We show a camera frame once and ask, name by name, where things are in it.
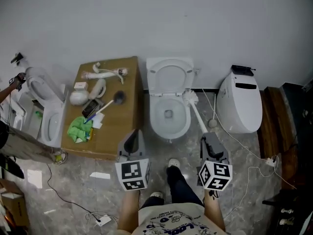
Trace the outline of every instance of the person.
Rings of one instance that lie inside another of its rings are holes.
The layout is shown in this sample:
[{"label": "person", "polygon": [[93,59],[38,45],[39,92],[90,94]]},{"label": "person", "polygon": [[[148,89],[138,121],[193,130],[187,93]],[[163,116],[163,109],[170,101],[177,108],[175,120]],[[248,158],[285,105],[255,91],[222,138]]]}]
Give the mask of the person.
[{"label": "person", "polygon": [[[9,87],[0,91],[0,103],[2,103],[15,89],[25,82],[25,73],[19,73],[14,77]],[[46,146],[31,135],[0,121],[0,153],[7,157],[15,157],[24,160],[33,160],[46,164],[63,164],[67,159],[67,153],[61,149],[55,151]]]},{"label": "person", "polygon": [[161,192],[154,192],[138,210],[139,190],[127,191],[123,198],[114,235],[225,235],[218,199],[204,192],[204,203],[187,184],[179,161],[168,163],[167,182],[172,204],[164,205]]}]

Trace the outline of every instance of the smart toilet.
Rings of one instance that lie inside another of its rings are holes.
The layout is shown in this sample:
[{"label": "smart toilet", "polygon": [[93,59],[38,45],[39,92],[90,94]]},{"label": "smart toilet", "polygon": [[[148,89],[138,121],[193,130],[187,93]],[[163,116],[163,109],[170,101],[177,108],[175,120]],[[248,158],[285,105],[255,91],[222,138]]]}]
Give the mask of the smart toilet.
[{"label": "smart toilet", "polygon": [[217,114],[229,133],[252,133],[262,122],[262,101],[253,76],[231,72],[223,81],[217,100]]},{"label": "smart toilet", "polygon": [[26,69],[26,82],[33,97],[45,108],[41,125],[42,142],[51,147],[61,147],[68,88],[56,85],[40,68]]},{"label": "smart toilet", "polygon": [[190,126],[190,108],[182,99],[194,79],[191,58],[148,58],[150,123],[162,138],[176,139]]}]

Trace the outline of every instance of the jeans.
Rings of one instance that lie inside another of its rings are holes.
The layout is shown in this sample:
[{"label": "jeans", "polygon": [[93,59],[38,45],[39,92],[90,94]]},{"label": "jeans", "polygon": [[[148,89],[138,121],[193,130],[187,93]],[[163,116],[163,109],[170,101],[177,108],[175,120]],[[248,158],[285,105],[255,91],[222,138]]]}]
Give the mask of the jeans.
[{"label": "jeans", "polygon": [[[166,169],[166,173],[167,183],[171,189],[172,203],[195,203],[204,207],[202,201],[187,184],[178,167],[172,165]],[[141,209],[148,206],[162,205],[164,205],[164,199],[159,197],[149,197]]]}]

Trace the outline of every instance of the person's arm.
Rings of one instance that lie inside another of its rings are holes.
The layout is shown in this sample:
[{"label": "person's arm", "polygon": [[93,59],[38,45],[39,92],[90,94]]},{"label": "person's arm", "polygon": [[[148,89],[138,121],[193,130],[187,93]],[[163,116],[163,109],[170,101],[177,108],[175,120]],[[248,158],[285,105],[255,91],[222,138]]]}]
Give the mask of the person's arm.
[{"label": "person's arm", "polygon": [[139,190],[125,192],[117,229],[130,233],[138,227]]},{"label": "person's arm", "polygon": [[5,88],[3,91],[0,91],[0,103],[2,103],[7,96],[11,94],[12,91],[17,89],[17,87],[22,84],[22,81],[25,78],[25,73],[20,73],[14,78],[14,82],[7,88]]},{"label": "person's arm", "polygon": [[225,223],[219,201],[217,198],[210,196],[208,190],[204,190],[204,215],[219,228],[225,231]]}]

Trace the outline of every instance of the pants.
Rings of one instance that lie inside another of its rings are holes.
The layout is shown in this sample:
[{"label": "pants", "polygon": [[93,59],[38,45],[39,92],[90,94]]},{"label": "pants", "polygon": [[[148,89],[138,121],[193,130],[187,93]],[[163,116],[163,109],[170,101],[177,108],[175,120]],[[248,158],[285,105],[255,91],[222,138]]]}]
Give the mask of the pants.
[{"label": "pants", "polygon": [[[202,201],[187,184],[178,167],[172,165],[166,169],[166,173],[167,183],[171,189],[172,203],[195,203],[204,207]],[[141,209],[148,206],[162,205],[164,205],[164,199],[158,197],[149,197]]]},{"label": "pants", "polygon": [[5,156],[18,159],[33,160],[46,164],[55,162],[51,147],[12,127],[9,127],[8,139],[0,152]]}]

